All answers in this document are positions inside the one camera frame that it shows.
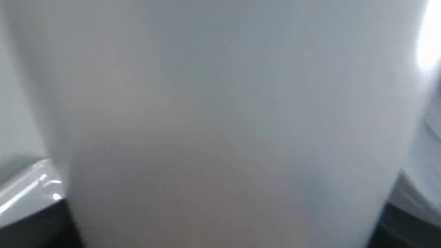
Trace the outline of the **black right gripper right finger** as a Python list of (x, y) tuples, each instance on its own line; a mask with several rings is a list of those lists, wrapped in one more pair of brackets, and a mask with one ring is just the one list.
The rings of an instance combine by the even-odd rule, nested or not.
[(410, 213), (386, 204), (368, 248), (439, 248), (440, 227), (416, 218)]

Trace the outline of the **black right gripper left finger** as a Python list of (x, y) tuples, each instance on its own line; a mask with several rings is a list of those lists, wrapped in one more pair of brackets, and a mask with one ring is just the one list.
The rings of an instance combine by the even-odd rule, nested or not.
[(1, 227), (2, 248), (82, 248), (83, 241), (66, 200)]

